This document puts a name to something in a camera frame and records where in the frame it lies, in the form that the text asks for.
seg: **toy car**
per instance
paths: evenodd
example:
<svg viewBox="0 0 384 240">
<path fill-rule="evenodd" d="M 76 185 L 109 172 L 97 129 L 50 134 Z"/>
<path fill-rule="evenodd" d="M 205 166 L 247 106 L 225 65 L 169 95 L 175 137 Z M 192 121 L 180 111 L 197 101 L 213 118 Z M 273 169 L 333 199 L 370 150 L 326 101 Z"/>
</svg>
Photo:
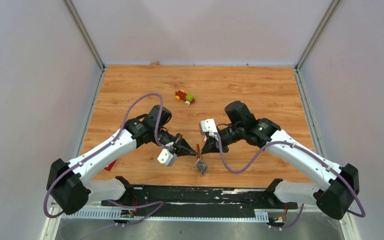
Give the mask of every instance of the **toy car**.
<svg viewBox="0 0 384 240">
<path fill-rule="evenodd" d="M 177 101 L 183 100 L 186 106 L 195 103 L 195 96 L 193 94 L 185 93 L 185 90 L 183 89 L 176 92 L 175 98 Z"/>
</svg>

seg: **white robotic arm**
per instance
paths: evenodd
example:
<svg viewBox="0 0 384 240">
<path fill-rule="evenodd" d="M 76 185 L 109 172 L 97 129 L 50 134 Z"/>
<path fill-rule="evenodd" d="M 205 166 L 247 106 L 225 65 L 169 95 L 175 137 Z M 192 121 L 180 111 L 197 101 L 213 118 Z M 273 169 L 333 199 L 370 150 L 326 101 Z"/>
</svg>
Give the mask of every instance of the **white robotic arm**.
<svg viewBox="0 0 384 240">
<path fill-rule="evenodd" d="M 247 106 L 240 101 L 230 103 L 224 110 L 231 121 L 225 124 L 225 128 L 219 129 L 214 119 L 200 122 L 201 134 L 207 138 L 202 154 L 227 153 L 228 145 L 239 140 L 245 140 L 248 144 L 261 148 L 261 151 L 267 150 L 296 167 L 313 181 L 298 183 L 275 179 L 266 190 L 273 194 L 274 201 L 315 205 L 328 216 L 342 219 L 354 197 L 333 171 L 340 173 L 355 194 L 358 194 L 358 170 L 354 166 L 347 164 L 342 167 L 317 155 L 269 119 L 256 119 Z M 246 168 L 240 171 L 231 170 L 231 172 L 238 174 Z"/>
<path fill-rule="evenodd" d="M 64 213 L 73 214 L 87 203 L 120 200 L 124 197 L 127 188 L 131 185 L 123 177 L 111 180 L 92 180 L 92 178 L 124 154 L 143 144 L 156 143 L 154 129 L 159 108 L 160 106 L 156 105 L 149 114 L 126 121 L 123 129 L 118 129 L 92 150 L 68 162 L 58 159 L 51 165 L 47 189 L 63 172 L 74 167 L 51 191 L 52 197 Z M 162 149 L 157 159 L 166 166 L 173 165 L 178 156 L 197 155 L 181 134 L 173 136 L 163 127 L 171 117 L 171 112 L 163 107 L 157 137 L 161 144 L 168 147 Z"/>
</svg>

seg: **white wall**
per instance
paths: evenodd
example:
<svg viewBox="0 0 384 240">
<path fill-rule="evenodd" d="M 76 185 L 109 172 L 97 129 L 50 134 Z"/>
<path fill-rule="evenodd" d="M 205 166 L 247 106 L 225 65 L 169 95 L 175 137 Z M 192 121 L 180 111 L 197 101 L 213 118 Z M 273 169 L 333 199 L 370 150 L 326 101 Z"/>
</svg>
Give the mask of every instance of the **white wall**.
<svg viewBox="0 0 384 240">
<path fill-rule="evenodd" d="M 384 239 L 384 1 L 343 0 L 302 73 L 324 152 L 359 170 L 361 239 Z"/>
<path fill-rule="evenodd" d="M 37 240 L 50 165 L 76 153 L 99 69 L 63 1 L 0 1 L 0 240 Z"/>
<path fill-rule="evenodd" d="M 106 64 L 295 65 L 331 0 L 73 0 Z"/>
</svg>

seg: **black base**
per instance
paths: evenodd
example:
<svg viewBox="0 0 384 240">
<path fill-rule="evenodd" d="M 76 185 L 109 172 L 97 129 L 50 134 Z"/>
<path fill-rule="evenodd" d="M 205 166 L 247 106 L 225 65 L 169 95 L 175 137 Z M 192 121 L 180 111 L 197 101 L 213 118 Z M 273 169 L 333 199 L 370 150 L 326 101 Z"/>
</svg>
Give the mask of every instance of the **black base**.
<svg viewBox="0 0 384 240">
<path fill-rule="evenodd" d="M 254 209 L 285 209 L 284 203 L 273 205 L 264 189 L 246 188 L 246 191 L 232 187 L 197 187 L 197 186 L 166 186 L 166 185 L 133 185 L 133 197 L 116 201 L 120 204 L 133 206 L 137 198 L 138 205 L 163 201 L 164 205 L 153 214 L 154 217 L 193 217 L 193 218 L 254 218 Z M 102 201 L 103 206 L 111 206 Z M 294 210 L 296 203 L 288 203 L 288 209 Z M 149 214 L 154 207 L 137 210 L 137 216 Z"/>
</svg>

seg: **wooden floor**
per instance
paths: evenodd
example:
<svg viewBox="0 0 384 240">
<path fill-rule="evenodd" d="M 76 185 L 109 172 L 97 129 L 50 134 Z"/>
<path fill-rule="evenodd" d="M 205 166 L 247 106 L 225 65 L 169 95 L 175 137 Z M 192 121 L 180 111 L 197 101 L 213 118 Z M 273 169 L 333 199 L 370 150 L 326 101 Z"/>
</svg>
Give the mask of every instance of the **wooden floor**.
<svg viewBox="0 0 384 240">
<path fill-rule="evenodd" d="M 194 94 L 196 103 L 186 106 L 175 100 L 175 91 Z M 175 135 L 183 134 L 194 147 L 203 145 L 198 124 L 214 118 L 216 124 L 229 123 L 224 108 L 240 100 L 256 118 L 268 118 L 300 143 L 313 149 L 293 70 L 290 67 L 110 65 L 103 79 L 96 106 L 85 137 L 82 153 L 106 140 L 121 125 L 131 103 L 140 96 L 158 92 L 173 117 L 166 125 Z M 145 98 L 133 108 L 129 118 L 146 114 L 159 104 L 156 96 Z M 225 154 L 229 166 L 242 169 L 258 151 L 244 141 L 229 146 Z M 160 148 L 149 143 L 119 158 L 111 171 L 103 170 L 95 179 L 123 176 L 134 184 L 165 184 L 223 187 L 267 187 L 275 178 L 292 182 L 309 179 L 280 158 L 263 152 L 242 174 L 228 172 L 220 155 L 204 155 L 208 172 L 202 176 L 196 157 L 179 157 L 173 166 L 157 161 Z"/>
</svg>

